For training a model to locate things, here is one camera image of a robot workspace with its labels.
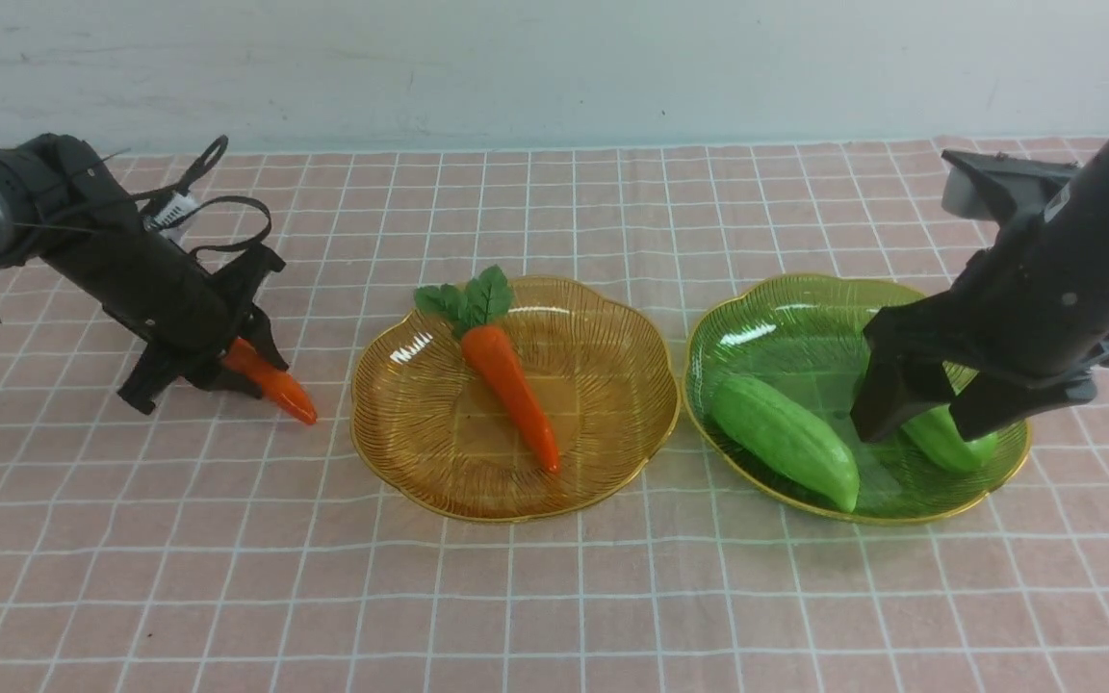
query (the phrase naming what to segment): green leaf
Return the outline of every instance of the green leaf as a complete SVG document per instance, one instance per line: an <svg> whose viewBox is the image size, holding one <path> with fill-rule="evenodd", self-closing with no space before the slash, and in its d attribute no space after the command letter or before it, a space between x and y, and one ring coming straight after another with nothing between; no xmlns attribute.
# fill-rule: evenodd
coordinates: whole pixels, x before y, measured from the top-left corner
<svg viewBox="0 0 1109 693"><path fill-rule="evenodd" d="M437 286L419 286L413 293L413 302L417 304L418 310L424 313L442 313L447 304Z"/></svg>
<svg viewBox="0 0 1109 693"><path fill-rule="evenodd" d="M465 320L466 295L454 285L423 286L413 293L413 302L424 313L440 313L450 324Z"/></svg>
<svg viewBox="0 0 1109 693"><path fill-rule="evenodd" d="M452 322L465 322L465 307L468 298L465 293L455 285L445 284L439 287L439 294L444 299L444 309L448 313L448 319Z"/></svg>
<svg viewBox="0 0 1109 693"><path fill-rule="evenodd" d="M468 282L465 289L468 308L465 323L471 324L471 327L491 324L511 309L512 297L507 276L499 265L490 265Z"/></svg>

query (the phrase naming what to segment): gold plate rim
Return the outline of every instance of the gold plate rim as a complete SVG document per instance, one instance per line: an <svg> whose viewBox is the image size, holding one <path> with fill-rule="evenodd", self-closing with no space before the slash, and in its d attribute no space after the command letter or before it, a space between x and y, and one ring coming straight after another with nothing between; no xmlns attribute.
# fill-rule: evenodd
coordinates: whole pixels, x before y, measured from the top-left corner
<svg viewBox="0 0 1109 693"><path fill-rule="evenodd" d="M405 487L393 482L391 479L387 477L387 475L381 473L381 471L377 468L377 466L375 466L375 462L370 460L370 457L367 456L366 452L362 451L362 440L358 439L358 431L357 431L357 412L358 409L362 408L362 402L358 402L357 398L357 383L360 380L362 377L362 357L358 356L357 361L354 364L354 373L352 374L350 377L350 389L348 389L350 390L348 391L348 407L350 407L350 412L348 412L348 428L350 428L350 439L352 442L354 444L354 449L357 452L357 456L362 459L362 463L365 463L367 466L367 469L370 469L370 472L373 472L376 478L381 479L384 483L387 483L391 488L395 488L397 492L400 492L400 495L405 496L406 499L414 501L415 505L418 505L419 507L430 510L430 512L436 513L437 516L442 516L449 519L457 519L458 521L471 521L478 523L519 523L525 521L536 521L537 519L554 518L570 513L577 513L580 512L580 510L582 509L590 508L591 506L597 506L598 503L602 503L603 500L610 499L610 497L617 495L617 492L620 492L622 488L625 488L630 482L635 481L635 478L638 478L639 475L643 472L644 468L653 460L653 457L655 457L657 453L661 452L665 448L665 444L669 442L670 437L674 435L674 430L679 426L679 418L681 418L682 414L686 411L685 409L686 402L685 399L683 399L682 383L679 381L679 374L674 368L674 356L672 350L670 350L670 344L665 342L665 338L663 337L663 335L661 335L661 328L657 327L657 324L648 315L644 315L643 310L639 310L639 308L629 306L628 303L615 302L615 299L610 298L608 295L604 295L601 291L593 288L593 286L589 286L588 284L584 284L584 282L581 281L569 279L569 277L566 276L529 274L515 277L515 279L511 279L510 282L512 286L518 284L519 285L537 284L537 282L556 282L556 284L564 284L573 286L574 288L587 291L587 293L593 295L594 298L599 299L599 302L602 302L604 304L611 304L611 306L617 306L619 308L622 308L622 310L628 310L632 313L632 315L638 317L639 320L641 320L641 324L644 326L644 328L647 328L648 330L652 330L653 338L655 338L655 340L660 343L661 351L663 351L665 355L664 377L668 377L669 381L672 383L673 385L672 390L674 393L674 407L672 408L672 416L670 416L670 421L665 426L664 434L662 434L659 438L657 438L653 441L652 450L648 451L647 456L643 456L642 459L635 461L634 469L631 470L628 477L622 478L622 481L615 483L615 486L604 488L604 490L602 490L601 492L598 492L597 495L589 497L588 500L581 500L580 503L573 503L571 506L567 506L558 510L550 510L550 512L546 513L532 513L532 514L516 516L516 517L484 518L484 517L467 516L461 513L454 513L450 512L449 510L445 510L444 508L438 508L436 506L427 503L426 500L419 499L419 497L414 496L413 492L406 490ZM373 347L376 344L384 342L384 339L387 339L388 335L405 329L405 326L409 324L409 320L415 319L415 317L417 316L418 316L417 308L410 308L409 312L406 312L404 317L401 317L399 320L396 322L396 324L389 325L387 329L384 329L381 333L378 333L373 339L370 339L370 342L364 347L364 349L362 349L362 354L365 354L366 351L373 349Z"/></svg>
<svg viewBox="0 0 1109 693"><path fill-rule="evenodd" d="M913 288L913 286L909 286L907 284L902 284L901 282L897 281L867 279L867 277L853 277L853 279L845 279L845 277L833 276L823 273L787 273L787 274L779 274L775 276L767 277L767 279L759 281L752 286L752 288L743 291L742 294L732 295L732 297L726 298L724 302L714 304L713 307L709 308L703 313L703 315L696 318L695 324L692 325L691 327L691 332L688 333L686 353L683 356L683 361L682 361L683 364L682 378L679 378L679 399L682 400L683 411L686 412L688 418L691 419L691 426L694 426L695 429L700 432L700 438L704 439L704 441L708 442L710 447L712 447L713 450L718 452L718 456L721 456L723 460L726 460L726 463L730 465L731 468L733 468L735 472L740 475L740 477L746 479L749 482L752 483L752 486L755 486L756 488L759 488L759 490L761 490L761 492L765 492L765 495L770 496L772 499L782 501L782 503L785 503L792 508L804 510L804 512L814 516L833 519L833 521L863 523L863 526L909 527L909 526L922 526L922 523L945 521L945 519L952 519L958 517L959 514L968 512L968 510L971 510L976 506L980 505L984 500L986 500L987 497L991 495L991 492L999 491L1000 488L1004 488L1004 485L1007 485L1008 481L1010 481L1014 477L1017 476L1018 472L1020 472L1021 469L1025 468L1025 462L1029 461L1030 450L1032 450L1034 447L1034 430L1029 419L1021 421L1021 428L1025 429L1025 450L1021 450L1020 459L1017 460L1017 463L1014 463L1011 466L1011 469L1008 470L1007 473L1004 473L1004 476L999 478L997 482L991 485L990 488L986 488L986 490L978 492L978 495L974 496L973 499L964 501L964 503L960 503L956 508L944 510L944 512L930 516L919 516L910 518L876 518L868 516L858 516L854 513L845 513L842 512L842 510L820 508L820 506L813 506L811 503L806 503L804 500L792 499L792 497L784 495L784 492L776 491L775 488L762 483L761 481L759 481L759 479L753 478L752 475L746 473L743 470L742 466L739 466L739 462L735 462L733 460L733 457L730 457L724 450L722 450L720 445L713 441L712 437L709 436L709 431L704 429L703 425L701 425L700 418L696 417L696 414L691 409L691 399L688 398L686 385L688 385L688 377L690 377L691 374L692 346L694 346L695 344L695 336L698 333L700 333L701 325L703 325L704 320L708 319L709 316L713 315L714 312L721 310L721 308L725 308L725 306L730 306L730 304L732 303L745 302L745 299L751 297L753 294L756 294L757 291L765 288L766 285L773 284L773 282L797 279L798 277L802 277L802 279L836 281L841 282L842 284L855 284L855 285L882 284L887 286L888 288L891 288L891 286L893 285L896 285L898 286L898 288L905 288L907 291L912 291L912 293L915 293L917 295L925 295L924 293L922 293L922 291Z"/></svg>

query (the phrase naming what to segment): woven basket plate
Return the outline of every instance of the woven basket plate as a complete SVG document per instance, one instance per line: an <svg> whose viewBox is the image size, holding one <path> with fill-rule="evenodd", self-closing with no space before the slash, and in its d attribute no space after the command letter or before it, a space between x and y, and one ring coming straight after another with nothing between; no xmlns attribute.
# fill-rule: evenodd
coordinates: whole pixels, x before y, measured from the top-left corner
<svg viewBox="0 0 1109 693"><path fill-rule="evenodd" d="M498 325L551 418L558 475L523 447L442 318L410 312L354 371L362 459L436 513L523 521L597 503L639 475L678 421L669 350L642 313L560 277L522 276L511 289Z"/></svg>

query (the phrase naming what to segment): green cucumber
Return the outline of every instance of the green cucumber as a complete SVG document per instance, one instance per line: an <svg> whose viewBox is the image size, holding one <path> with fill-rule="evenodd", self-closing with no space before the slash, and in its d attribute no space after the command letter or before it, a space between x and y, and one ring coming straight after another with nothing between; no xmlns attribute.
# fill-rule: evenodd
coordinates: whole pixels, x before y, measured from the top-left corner
<svg viewBox="0 0 1109 693"><path fill-rule="evenodd" d="M903 434L927 456L938 468L954 473L971 473L981 469L999 447L999 435L987 434L976 440L960 438L956 421L947 409L939 405L905 422Z"/></svg>
<svg viewBox="0 0 1109 693"><path fill-rule="evenodd" d="M718 387L709 416L767 468L854 512L857 462L827 421L765 381L743 375L728 376Z"/></svg>

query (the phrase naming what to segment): toy carrot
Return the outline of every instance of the toy carrot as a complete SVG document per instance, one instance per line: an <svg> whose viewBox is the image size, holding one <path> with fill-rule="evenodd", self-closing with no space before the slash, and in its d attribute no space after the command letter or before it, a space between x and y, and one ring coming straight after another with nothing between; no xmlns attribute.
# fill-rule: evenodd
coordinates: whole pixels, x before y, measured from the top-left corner
<svg viewBox="0 0 1109 693"><path fill-rule="evenodd" d="M304 425L314 426L319 420L316 407L311 402L303 386L298 385L291 374L265 361L264 356L260 356L250 342L241 337L234 339L221 364L224 364L225 368L250 377L264 391L265 398L272 399L273 404Z"/></svg>
<svg viewBox="0 0 1109 693"><path fill-rule="evenodd" d="M494 324L507 315L512 302L511 288L501 268L498 265L487 267L468 281L465 291L449 284L423 286L415 291L414 302L418 310L440 313L452 324L465 363L499 398L542 469L558 472L559 451L550 418L525 378L511 339Z"/></svg>

